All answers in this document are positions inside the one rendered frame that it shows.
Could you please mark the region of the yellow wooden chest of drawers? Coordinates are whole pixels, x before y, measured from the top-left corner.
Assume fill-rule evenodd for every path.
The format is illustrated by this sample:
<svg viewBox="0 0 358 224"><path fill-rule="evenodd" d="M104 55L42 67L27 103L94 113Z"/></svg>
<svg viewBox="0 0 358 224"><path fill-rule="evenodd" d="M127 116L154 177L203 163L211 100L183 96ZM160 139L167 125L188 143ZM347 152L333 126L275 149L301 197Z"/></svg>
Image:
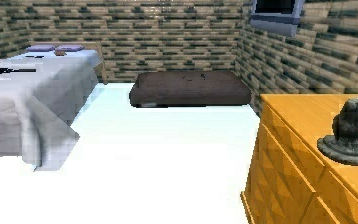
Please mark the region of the yellow wooden chest of drawers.
<svg viewBox="0 0 358 224"><path fill-rule="evenodd" d="M351 94L263 94L241 200L249 224L358 224L358 166L324 156L317 141Z"/></svg>

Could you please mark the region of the black laptop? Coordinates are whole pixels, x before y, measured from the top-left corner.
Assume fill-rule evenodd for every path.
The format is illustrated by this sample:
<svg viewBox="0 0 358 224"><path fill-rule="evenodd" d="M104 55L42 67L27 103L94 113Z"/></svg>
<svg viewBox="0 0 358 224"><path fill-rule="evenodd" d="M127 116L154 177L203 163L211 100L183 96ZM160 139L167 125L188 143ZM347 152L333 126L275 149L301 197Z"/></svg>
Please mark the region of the black laptop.
<svg viewBox="0 0 358 224"><path fill-rule="evenodd" d="M17 72L36 72L36 69L11 69L0 68L0 74L17 73Z"/></svg>

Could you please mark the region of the dark brown floor cushion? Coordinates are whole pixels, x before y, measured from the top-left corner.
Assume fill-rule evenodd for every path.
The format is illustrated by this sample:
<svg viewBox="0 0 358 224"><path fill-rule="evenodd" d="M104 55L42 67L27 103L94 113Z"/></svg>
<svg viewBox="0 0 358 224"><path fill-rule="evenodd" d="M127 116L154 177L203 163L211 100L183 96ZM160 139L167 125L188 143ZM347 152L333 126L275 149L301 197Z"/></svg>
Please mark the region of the dark brown floor cushion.
<svg viewBox="0 0 358 224"><path fill-rule="evenodd" d="M146 72L129 93L134 107L241 106L251 98L251 90L231 71Z"/></svg>

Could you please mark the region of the purple pillow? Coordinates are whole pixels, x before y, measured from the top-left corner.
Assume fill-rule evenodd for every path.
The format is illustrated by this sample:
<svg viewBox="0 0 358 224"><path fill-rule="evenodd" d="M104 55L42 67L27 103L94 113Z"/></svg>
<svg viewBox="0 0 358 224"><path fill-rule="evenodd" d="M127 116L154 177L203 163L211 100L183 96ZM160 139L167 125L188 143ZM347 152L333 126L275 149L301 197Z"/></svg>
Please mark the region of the purple pillow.
<svg viewBox="0 0 358 224"><path fill-rule="evenodd" d="M39 45L31 45L26 48L27 52L49 52L55 50L54 45L50 44L39 44Z"/></svg>
<svg viewBox="0 0 358 224"><path fill-rule="evenodd" d="M85 47L83 45L60 45L57 48L55 48L55 51L65 51L65 52L78 52L81 50L84 50Z"/></svg>

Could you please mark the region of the bed with white cover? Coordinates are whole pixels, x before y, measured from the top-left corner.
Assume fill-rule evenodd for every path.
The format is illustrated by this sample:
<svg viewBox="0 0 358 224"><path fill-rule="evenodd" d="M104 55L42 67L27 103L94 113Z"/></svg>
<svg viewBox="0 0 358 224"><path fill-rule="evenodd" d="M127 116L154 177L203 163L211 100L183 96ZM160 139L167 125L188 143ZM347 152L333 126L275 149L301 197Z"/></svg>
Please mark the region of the bed with white cover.
<svg viewBox="0 0 358 224"><path fill-rule="evenodd" d="M95 86L106 81L105 67L98 42L44 44L85 49L65 56L53 50L0 59L0 68L37 70L0 74L0 157L18 156L36 171L56 171L78 142L71 124Z"/></svg>

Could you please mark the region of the grey framed window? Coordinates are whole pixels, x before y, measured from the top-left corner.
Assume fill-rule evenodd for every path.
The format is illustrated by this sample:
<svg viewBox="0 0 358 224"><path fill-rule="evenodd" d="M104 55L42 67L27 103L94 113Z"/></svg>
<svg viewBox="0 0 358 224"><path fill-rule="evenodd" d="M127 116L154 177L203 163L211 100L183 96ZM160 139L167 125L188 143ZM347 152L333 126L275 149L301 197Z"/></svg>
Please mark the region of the grey framed window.
<svg viewBox="0 0 358 224"><path fill-rule="evenodd" d="M253 0L249 24L256 29L294 37L305 0Z"/></svg>

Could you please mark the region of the dark grey bird statue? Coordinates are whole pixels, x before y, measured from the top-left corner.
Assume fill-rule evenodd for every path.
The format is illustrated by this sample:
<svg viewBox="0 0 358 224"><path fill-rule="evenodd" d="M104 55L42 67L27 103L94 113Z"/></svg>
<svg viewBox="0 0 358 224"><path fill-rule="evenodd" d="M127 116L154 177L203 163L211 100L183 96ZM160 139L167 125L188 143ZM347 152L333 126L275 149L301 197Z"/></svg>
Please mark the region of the dark grey bird statue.
<svg viewBox="0 0 358 224"><path fill-rule="evenodd" d="M317 140L318 150L327 158L358 166L358 97L348 99L333 118L332 135Z"/></svg>

